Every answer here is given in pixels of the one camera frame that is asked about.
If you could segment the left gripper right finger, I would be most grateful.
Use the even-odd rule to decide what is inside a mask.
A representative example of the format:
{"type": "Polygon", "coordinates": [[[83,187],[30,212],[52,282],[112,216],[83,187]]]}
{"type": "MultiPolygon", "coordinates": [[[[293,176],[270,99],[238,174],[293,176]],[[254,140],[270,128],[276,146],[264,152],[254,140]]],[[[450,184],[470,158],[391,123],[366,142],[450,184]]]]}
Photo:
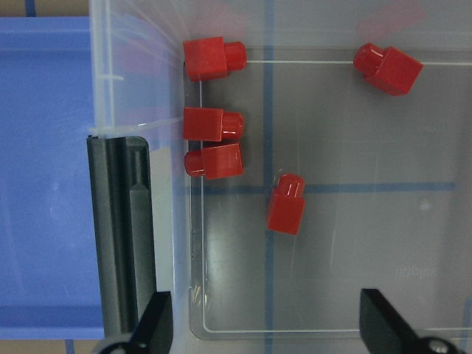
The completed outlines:
{"type": "Polygon", "coordinates": [[[423,340],[378,289],[361,290],[359,310],[360,335],[369,353],[428,352],[423,340]]]}

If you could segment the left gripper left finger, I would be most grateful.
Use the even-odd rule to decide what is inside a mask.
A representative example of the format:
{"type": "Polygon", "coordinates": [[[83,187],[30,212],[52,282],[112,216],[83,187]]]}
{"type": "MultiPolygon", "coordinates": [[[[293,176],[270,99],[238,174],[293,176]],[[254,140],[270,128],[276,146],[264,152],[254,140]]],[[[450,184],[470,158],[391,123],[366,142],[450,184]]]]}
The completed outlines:
{"type": "Polygon", "coordinates": [[[173,343],[173,303],[169,291],[156,292],[126,345],[126,353],[168,354],[173,343]]]}

